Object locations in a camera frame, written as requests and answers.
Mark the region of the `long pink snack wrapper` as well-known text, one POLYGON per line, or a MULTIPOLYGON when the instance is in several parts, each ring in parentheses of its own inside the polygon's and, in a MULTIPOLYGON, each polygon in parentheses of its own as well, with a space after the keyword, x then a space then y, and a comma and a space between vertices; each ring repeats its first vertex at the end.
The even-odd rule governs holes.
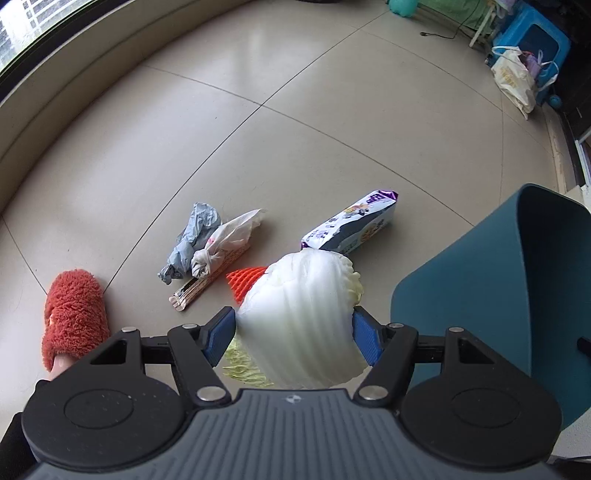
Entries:
POLYGON ((204 290, 208 288, 209 285, 219 276, 221 275, 228 267, 235 263, 235 261, 243 255, 244 252, 249 250, 250 245, 246 244, 239 249, 232 251, 225 257, 225 259, 221 262, 221 265, 205 277, 200 279, 191 278, 188 282, 186 282, 183 287, 180 287, 176 292, 174 292, 169 298, 168 301, 173 307, 173 309, 177 312, 183 311, 189 304, 195 301, 204 290))

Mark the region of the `white cabbage piece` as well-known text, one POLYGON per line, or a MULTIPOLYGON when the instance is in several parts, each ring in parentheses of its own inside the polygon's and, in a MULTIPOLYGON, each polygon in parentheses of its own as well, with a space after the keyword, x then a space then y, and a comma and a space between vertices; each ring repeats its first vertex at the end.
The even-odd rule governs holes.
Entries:
POLYGON ((315 249, 284 255, 238 305, 224 374, 252 387, 295 390, 351 381, 367 368, 353 341, 362 296, 348 257, 315 249))

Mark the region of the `purple white biscuit package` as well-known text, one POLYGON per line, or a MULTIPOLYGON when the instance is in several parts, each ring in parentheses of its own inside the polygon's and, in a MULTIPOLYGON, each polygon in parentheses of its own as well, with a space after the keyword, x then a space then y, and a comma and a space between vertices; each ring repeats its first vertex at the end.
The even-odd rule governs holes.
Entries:
POLYGON ((398 199, 396 191, 370 192, 305 234, 301 248, 349 255, 392 221, 398 199))

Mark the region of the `knotted white plastic bag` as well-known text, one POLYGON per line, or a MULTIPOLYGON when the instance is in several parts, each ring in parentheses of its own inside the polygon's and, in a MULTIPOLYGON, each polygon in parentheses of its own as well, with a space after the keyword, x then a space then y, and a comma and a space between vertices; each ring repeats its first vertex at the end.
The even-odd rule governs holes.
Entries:
POLYGON ((252 231, 259 227, 265 214, 264 209, 251 210, 217 227, 204 248, 193 254, 190 264, 192 277, 209 277, 221 268, 231 252, 248 245, 252 231))

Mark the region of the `teal plastic trash bin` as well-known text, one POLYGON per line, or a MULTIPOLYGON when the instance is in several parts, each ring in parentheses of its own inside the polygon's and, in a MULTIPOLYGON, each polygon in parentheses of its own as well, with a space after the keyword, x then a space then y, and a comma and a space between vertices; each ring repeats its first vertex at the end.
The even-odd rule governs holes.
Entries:
POLYGON ((526 184, 394 288, 391 319, 460 326, 541 384, 564 426, 590 407, 590 212, 526 184))

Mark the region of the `crumpled grey plastic bag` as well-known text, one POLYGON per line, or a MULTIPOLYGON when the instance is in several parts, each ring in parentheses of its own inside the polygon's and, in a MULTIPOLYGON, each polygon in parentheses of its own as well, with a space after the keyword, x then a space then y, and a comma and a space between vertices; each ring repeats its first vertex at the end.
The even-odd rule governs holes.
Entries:
POLYGON ((207 203, 194 203, 184 229, 176 238, 165 266, 158 278, 165 285, 191 275, 191 260, 194 253, 206 244, 217 227, 221 226, 221 216, 207 203))

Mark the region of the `red fuzzy slipper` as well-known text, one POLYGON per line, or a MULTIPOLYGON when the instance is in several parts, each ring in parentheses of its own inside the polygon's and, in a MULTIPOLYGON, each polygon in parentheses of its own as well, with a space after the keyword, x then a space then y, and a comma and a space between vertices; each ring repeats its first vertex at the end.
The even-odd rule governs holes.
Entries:
POLYGON ((89 272, 60 273, 44 306, 42 360, 53 379, 110 337, 103 290, 89 272))

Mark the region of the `white tote bag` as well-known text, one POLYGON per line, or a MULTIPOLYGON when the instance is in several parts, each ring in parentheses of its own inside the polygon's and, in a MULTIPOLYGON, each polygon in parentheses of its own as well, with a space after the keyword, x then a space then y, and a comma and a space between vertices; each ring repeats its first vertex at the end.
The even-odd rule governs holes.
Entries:
POLYGON ((537 103, 541 61, 532 52, 523 51, 518 46, 494 47, 493 54, 496 61, 491 70, 497 87, 528 119, 537 103))

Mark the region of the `small blue ball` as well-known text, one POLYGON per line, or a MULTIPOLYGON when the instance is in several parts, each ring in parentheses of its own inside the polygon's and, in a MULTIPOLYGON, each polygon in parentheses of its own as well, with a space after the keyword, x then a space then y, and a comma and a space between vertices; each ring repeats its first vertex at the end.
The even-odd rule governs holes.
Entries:
POLYGON ((551 95, 548 99, 548 103, 555 110, 560 110, 563 106, 562 99, 558 95, 551 95))

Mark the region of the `teal spray bottle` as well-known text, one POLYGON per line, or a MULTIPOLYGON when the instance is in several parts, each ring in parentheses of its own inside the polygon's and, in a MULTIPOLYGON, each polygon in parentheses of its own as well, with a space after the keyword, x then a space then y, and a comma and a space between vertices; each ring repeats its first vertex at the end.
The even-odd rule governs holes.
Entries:
POLYGON ((410 18, 418 8, 418 0, 389 0, 388 6, 392 13, 403 18, 410 18))

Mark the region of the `blue plastic stool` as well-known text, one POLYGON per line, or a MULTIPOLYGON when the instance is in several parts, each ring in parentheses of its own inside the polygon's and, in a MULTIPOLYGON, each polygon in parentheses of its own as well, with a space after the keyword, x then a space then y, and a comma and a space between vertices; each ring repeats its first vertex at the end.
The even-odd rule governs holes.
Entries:
MULTIPOLYGON (((498 46, 518 46, 535 56, 544 52, 544 59, 554 60, 561 69, 571 47, 570 39, 550 20, 528 3, 520 2, 514 6, 509 16, 508 26, 504 27, 493 40, 493 48, 498 46)), ((490 65, 496 57, 493 52, 490 65)))

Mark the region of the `white drying rack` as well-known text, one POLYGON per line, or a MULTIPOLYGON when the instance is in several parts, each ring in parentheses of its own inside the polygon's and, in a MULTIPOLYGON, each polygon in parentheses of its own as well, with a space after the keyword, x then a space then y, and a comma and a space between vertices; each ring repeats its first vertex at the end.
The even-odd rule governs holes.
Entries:
POLYGON ((492 22, 494 21, 495 17, 497 16, 498 3, 496 1, 489 1, 487 3, 487 5, 488 5, 488 10, 486 11, 486 14, 485 14, 483 20, 480 22, 476 32, 474 33, 473 37, 471 38, 471 40, 469 42, 470 48, 475 47, 477 42, 481 39, 481 37, 485 33, 485 29, 491 26, 492 22))

